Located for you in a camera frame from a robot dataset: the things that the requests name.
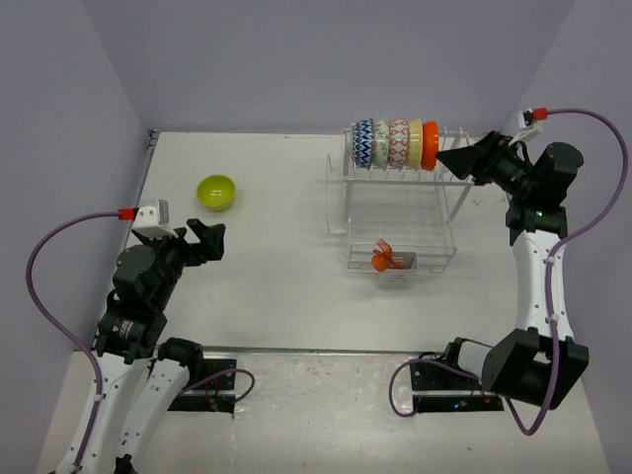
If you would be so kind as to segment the yellow patterned bowl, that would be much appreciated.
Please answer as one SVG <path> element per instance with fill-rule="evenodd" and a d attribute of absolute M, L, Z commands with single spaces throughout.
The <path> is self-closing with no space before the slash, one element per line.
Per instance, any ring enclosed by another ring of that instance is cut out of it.
<path fill-rule="evenodd" d="M 420 118 L 408 119 L 408 144 L 405 166 L 419 170 L 423 152 L 423 125 Z"/>

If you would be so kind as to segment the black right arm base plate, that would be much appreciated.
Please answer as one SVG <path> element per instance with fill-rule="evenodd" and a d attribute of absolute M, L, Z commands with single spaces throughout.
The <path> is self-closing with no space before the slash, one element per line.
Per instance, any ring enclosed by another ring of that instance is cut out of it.
<path fill-rule="evenodd" d="M 410 367 L 413 410 L 416 414 L 503 412 L 500 397 L 483 391 L 480 383 L 437 365 Z"/>

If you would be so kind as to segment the red lattice patterned bowl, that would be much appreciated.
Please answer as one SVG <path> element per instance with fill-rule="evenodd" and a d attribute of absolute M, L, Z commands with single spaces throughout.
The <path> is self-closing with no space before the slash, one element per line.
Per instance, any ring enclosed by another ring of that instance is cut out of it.
<path fill-rule="evenodd" d="M 389 122 L 388 164 L 401 169 L 408 154 L 409 122 L 406 118 L 397 118 Z"/>

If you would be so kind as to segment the orange plastic bowl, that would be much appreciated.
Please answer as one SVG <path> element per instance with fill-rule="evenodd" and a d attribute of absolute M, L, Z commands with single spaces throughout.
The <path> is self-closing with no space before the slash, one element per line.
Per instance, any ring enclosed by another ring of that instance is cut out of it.
<path fill-rule="evenodd" d="M 439 129 L 435 121 L 423 123 L 423 151 L 421 168 L 432 171 L 436 165 L 436 155 L 439 151 Z"/>

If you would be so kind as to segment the lime green plastic bowl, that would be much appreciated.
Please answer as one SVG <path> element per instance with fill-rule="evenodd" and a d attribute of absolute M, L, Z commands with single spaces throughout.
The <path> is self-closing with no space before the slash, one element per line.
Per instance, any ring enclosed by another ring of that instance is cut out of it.
<path fill-rule="evenodd" d="M 208 176 L 197 185 L 198 202 L 212 211 L 228 209 L 233 204 L 235 195 L 235 183 L 225 175 Z"/>

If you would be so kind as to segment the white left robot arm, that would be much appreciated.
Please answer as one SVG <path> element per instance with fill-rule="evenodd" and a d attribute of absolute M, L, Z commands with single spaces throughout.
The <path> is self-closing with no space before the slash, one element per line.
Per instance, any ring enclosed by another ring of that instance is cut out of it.
<path fill-rule="evenodd" d="M 136 472 L 171 403 L 184 387 L 203 381 L 199 344 L 157 342 L 184 268 L 221 260 L 225 231 L 223 224 L 207 226 L 196 218 L 171 230 L 133 230 L 139 242 L 118 256 L 114 288 L 91 348 L 99 370 L 57 472 Z"/>

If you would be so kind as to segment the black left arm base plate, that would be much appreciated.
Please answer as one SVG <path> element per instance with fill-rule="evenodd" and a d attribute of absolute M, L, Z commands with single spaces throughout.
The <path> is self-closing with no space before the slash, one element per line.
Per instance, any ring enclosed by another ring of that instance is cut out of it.
<path fill-rule="evenodd" d="M 235 368 L 237 360 L 234 358 L 204 358 L 197 377 L 189 384 L 194 384 L 216 374 L 222 370 Z M 192 391 L 179 395 L 170 405 L 170 412 L 188 413 L 226 413 L 233 415 L 235 409 L 235 378 L 231 372 L 213 381 L 206 381 Z"/>

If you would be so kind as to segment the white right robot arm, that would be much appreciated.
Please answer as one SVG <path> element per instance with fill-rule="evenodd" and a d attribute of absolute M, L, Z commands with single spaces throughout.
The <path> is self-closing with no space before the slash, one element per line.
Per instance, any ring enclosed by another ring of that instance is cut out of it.
<path fill-rule="evenodd" d="M 570 327 L 563 279 L 568 222 L 562 202 L 584 157 L 568 143 L 553 142 L 530 162 L 519 148 L 492 131 L 473 145 L 436 155 L 456 178 L 494 184 L 509 195 L 506 226 L 517 269 L 514 329 L 493 346 L 455 339 L 440 375 L 453 388 L 477 376 L 487 392 L 555 410 L 590 360 Z"/>

